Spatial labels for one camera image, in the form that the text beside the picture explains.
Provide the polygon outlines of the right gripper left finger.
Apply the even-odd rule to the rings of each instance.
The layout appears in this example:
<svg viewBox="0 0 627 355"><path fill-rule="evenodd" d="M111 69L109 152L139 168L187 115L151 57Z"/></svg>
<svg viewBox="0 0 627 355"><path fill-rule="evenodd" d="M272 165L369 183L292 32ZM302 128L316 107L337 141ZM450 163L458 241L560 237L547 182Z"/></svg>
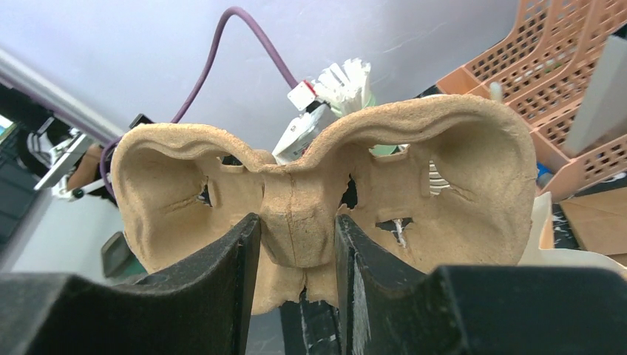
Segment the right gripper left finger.
<svg viewBox="0 0 627 355"><path fill-rule="evenodd" d="M75 274L1 276L3 354L244 354L261 221L136 282Z"/></svg>

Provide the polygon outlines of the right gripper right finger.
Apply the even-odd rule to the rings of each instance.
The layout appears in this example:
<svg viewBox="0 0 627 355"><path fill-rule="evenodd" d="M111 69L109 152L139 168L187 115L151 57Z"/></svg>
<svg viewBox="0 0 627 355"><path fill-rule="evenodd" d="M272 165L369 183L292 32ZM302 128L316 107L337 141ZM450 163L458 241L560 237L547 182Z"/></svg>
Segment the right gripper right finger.
<svg viewBox="0 0 627 355"><path fill-rule="evenodd" d="M344 354L624 354L626 281L601 268L440 266L424 274L336 219Z"/></svg>

